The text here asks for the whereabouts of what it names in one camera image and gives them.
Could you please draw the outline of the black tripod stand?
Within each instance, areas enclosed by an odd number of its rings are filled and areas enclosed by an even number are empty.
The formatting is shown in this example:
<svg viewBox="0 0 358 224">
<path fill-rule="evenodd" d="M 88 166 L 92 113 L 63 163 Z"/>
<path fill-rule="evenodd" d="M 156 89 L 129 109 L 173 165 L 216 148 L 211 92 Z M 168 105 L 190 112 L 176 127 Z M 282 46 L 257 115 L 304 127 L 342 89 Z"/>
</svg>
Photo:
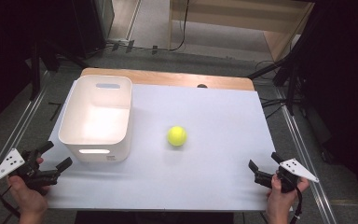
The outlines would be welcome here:
<svg viewBox="0 0 358 224">
<path fill-rule="evenodd" d="M 299 76 L 299 67 L 306 61 L 306 56 L 314 48 L 320 38 L 320 30 L 325 17 L 326 10 L 329 8 L 331 0 L 305 0 L 313 3 L 313 10 L 305 25 L 301 37 L 298 39 L 290 52 L 274 64 L 268 65 L 260 70 L 248 75 L 247 78 L 254 80 L 266 73 L 278 68 L 279 71 L 272 79 L 275 87 L 281 87 L 286 80 L 289 80 L 286 98 L 282 103 L 286 106 L 290 115 L 293 116 L 293 104 L 295 103 L 295 89 Z"/>
</svg>

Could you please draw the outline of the metal floor rail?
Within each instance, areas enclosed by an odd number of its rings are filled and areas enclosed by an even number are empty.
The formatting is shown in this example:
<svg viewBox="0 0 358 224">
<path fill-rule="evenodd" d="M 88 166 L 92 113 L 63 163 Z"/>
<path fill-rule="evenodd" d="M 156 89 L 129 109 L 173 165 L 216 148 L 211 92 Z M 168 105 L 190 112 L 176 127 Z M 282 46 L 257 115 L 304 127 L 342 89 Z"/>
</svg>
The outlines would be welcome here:
<svg viewBox="0 0 358 224">
<path fill-rule="evenodd" d="M 43 100 L 55 72 L 45 71 L 41 76 L 41 91 L 33 100 L 25 96 L 31 88 L 26 87 L 0 115 L 0 163 L 6 154 L 20 143 Z"/>
<path fill-rule="evenodd" d="M 306 147 L 306 144 L 302 138 L 300 130 L 297 127 L 296 119 L 289 112 L 287 103 L 283 104 L 282 113 L 285 118 L 286 124 L 288 126 L 289 132 L 292 135 L 296 151 L 298 154 L 298 159 L 302 165 L 304 165 L 311 173 L 317 176 L 317 171 L 311 161 L 310 154 Z M 318 183 L 310 182 L 310 190 L 316 202 L 316 205 L 319 209 L 321 218 L 324 224 L 337 224 L 337 219 L 334 214 L 334 211 L 330 205 L 327 195 L 325 194 L 322 181 Z"/>
</svg>

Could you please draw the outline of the light wooden shelf unit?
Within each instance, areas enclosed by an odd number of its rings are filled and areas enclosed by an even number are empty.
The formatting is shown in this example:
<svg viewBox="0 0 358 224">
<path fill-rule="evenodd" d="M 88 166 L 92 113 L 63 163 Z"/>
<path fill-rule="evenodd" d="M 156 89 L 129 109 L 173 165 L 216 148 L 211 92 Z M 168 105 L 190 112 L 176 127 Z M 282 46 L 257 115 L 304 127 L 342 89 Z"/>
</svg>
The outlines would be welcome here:
<svg viewBox="0 0 358 224">
<path fill-rule="evenodd" d="M 169 0 L 172 21 L 261 30 L 274 61 L 281 60 L 301 35 L 314 4 L 303 0 Z"/>
</svg>

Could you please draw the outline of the black metal stand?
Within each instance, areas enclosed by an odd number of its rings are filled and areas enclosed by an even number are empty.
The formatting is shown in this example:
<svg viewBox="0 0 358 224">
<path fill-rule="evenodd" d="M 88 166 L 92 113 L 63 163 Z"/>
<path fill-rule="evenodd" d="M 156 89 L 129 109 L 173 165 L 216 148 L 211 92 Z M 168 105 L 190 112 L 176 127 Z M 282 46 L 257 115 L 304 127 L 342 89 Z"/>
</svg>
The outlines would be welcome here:
<svg viewBox="0 0 358 224">
<path fill-rule="evenodd" d="M 31 101 L 41 92 L 40 60 L 47 62 L 46 68 L 49 71 L 57 71 L 59 68 L 58 61 L 54 55 L 55 51 L 82 69 L 89 67 L 88 64 L 51 40 L 42 39 L 34 41 L 31 47 Z"/>
</svg>

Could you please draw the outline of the white plastic storage bin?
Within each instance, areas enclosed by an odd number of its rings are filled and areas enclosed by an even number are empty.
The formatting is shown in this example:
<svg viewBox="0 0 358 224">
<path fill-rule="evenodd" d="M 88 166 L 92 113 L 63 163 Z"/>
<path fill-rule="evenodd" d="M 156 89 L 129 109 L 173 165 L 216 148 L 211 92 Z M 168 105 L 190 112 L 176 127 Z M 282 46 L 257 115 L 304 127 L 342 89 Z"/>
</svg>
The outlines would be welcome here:
<svg viewBox="0 0 358 224">
<path fill-rule="evenodd" d="M 58 137 L 80 161 L 123 161 L 130 154 L 131 105 L 129 78 L 80 77 L 68 96 Z"/>
</svg>

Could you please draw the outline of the wooden table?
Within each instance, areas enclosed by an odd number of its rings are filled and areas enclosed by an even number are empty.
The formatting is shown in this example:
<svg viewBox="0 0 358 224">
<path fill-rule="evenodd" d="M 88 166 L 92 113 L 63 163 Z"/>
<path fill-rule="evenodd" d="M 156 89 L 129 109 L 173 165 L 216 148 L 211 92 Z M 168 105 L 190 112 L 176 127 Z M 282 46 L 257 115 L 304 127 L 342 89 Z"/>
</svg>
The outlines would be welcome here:
<svg viewBox="0 0 358 224">
<path fill-rule="evenodd" d="M 130 69 L 86 68 L 81 76 L 121 76 L 128 77 L 135 84 L 198 87 L 209 89 L 253 91 L 253 81 L 245 77 L 220 77 L 186 73 L 170 73 Z"/>
</svg>

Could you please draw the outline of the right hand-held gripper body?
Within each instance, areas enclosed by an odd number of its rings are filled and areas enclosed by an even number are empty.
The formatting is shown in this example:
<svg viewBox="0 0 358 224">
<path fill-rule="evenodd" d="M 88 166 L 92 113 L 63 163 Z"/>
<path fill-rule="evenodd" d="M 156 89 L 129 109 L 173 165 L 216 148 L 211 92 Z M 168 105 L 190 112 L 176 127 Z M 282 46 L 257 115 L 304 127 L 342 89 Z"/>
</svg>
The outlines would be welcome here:
<svg viewBox="0 0 358 224">
<path fill-rule="evenodd" d="M 319 178 L 312 174 L 306 167 L 304 167 L 296 159 L 284 160 L 282 158 L 274 158 L 279 164 L 278 177 L 282 181 L 282 193 L 293 191 L 296 186 L 296 182 L 300 177 L 304 177 L 312 182 L 318 183 Z M 273 174 L 262 172 L 254 165 L 255 183 L 272 188 L 271 180 Z"/>
</svg>

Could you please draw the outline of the yellow tennis ball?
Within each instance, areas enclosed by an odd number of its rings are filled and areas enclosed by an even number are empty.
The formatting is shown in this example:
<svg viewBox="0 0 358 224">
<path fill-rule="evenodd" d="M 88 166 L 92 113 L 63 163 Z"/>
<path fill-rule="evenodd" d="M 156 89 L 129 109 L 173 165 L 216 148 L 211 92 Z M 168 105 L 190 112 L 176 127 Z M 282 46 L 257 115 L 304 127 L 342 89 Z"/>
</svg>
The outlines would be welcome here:
<svg viewBox="0 0 358 224">
<path fill-rule="evenodd" d="M 187 139 L 186 130 L 181 126 L 173 126 L 168 130 L 167 140 L 175 147 L 182 146 Z"/>
</svg>

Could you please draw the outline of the person's left hand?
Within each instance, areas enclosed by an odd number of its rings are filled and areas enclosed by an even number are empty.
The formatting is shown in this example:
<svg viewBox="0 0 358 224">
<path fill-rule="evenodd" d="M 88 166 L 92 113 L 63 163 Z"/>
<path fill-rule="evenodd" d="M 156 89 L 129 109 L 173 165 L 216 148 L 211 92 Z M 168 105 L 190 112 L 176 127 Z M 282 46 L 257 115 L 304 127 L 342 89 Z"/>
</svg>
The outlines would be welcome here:
<svg viewBox="0 0 358 224">
<path fill-rule="evenodd" d="M 17 175 L 7 178 L 11 186 L 9 190 L 15 202 L 20 208 L 20 217 L 24 214 L 37 216 L 45 215 L 48 210 L 48 201 L 39 192 L 29 189 L 23 179 Z"/>
</svg>

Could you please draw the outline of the dark curtain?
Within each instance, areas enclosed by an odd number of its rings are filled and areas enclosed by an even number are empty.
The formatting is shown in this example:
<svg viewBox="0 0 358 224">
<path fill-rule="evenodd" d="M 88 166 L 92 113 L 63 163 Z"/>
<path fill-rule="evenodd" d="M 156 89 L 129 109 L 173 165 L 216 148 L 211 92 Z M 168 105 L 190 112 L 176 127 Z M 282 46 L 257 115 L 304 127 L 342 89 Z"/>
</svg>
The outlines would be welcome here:
<svg viewBox="0 0 358 224">
<path fill-rule="evenodd" d="M 314 13 L 304 93 L 330 132 L 322 146 L 358 180 L 358 0 L 316 0 Z"/>
<path fill-rule="evenodd" d="M 0 0 L 0 114 L 32 80 L 26 63 L 65 0 Z"/>
</svg>

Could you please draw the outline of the black cabinet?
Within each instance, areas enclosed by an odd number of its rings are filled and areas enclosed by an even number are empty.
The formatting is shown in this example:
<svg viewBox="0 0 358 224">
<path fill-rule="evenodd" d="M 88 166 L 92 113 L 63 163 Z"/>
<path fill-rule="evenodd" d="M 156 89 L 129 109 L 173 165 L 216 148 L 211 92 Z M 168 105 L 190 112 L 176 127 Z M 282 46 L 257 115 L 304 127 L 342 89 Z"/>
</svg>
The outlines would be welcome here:
<svg viewBox="0 0 358 224">
<path fill-rule="evenodd" d="M 79 36 L 77 51 L 88 58 L 104 49 L 115 18 L 112 0 L 72 0 Z"/>
</svg>

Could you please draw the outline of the white board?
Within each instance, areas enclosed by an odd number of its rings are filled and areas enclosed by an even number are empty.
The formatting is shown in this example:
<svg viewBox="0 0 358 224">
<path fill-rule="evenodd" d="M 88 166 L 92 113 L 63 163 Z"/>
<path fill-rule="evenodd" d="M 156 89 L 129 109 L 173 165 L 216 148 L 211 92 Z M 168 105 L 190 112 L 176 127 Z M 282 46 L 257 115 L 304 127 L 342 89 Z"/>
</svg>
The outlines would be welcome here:
<svg viewBox="0 0 358 224">
<path fill-rule="evenodd" d="M 186 142 L 172 146 L 181 126 Z M 48 194 L 50 207 L 124 211 L 254 211 L 266 188 L 248 167 L 277 165 L 255 91 L 157 85 L 132 89 L 132 137 L 122 162 L 74 161 Z"/>
</svg>

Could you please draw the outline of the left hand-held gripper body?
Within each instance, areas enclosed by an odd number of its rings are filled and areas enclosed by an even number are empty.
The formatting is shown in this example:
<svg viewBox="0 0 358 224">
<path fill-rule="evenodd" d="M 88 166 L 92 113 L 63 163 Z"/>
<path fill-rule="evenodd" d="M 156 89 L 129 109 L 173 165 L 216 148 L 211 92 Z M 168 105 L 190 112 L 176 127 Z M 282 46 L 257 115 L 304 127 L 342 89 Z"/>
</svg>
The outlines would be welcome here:
<svg viewBox="0 0 358 224">
<path fill-rule="evenodd" d="M 61 172 L 56 170 L 41 171 L 37 159 L 42 155 L 38 150 L 20 153 L 12 148 L 0 164 L 0 180 L 8 175 L 17 175 L 32 190 L 46 195 L 45 186 L 56 185 Z"/>
</svg>

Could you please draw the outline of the person's right hand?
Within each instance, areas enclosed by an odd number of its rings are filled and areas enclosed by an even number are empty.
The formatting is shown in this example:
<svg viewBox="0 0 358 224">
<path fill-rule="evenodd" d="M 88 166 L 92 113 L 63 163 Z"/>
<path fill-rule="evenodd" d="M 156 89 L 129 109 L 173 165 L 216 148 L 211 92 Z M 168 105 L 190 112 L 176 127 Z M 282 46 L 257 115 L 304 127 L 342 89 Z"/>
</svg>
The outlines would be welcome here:
<svg viewBox="0 0 358 224">
<path fill-rule="evenodd" d="M 289 209 L 297 198 L 297 191 L 282 193 L 282 181 L 277 174 L 272 177 L 271 186 L 272 189 L 268 194 L 267 215 L 272 219 L 287 218 Z"/>
</svg>

